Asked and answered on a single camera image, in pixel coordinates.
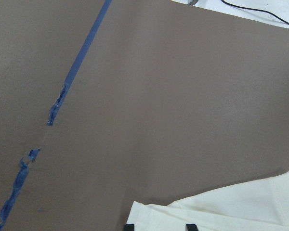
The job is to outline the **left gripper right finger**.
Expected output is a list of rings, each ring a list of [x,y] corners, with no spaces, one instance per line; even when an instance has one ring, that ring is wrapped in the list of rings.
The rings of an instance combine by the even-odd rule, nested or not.
[[[197,231],[197,225],[196,224],[186,224],[186,231]]]

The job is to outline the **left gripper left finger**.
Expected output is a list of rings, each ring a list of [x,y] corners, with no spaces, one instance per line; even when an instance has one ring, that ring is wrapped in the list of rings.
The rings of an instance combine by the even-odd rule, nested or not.
[[[124,231],[135,231],[134,224],[125,224],[124,225]]]

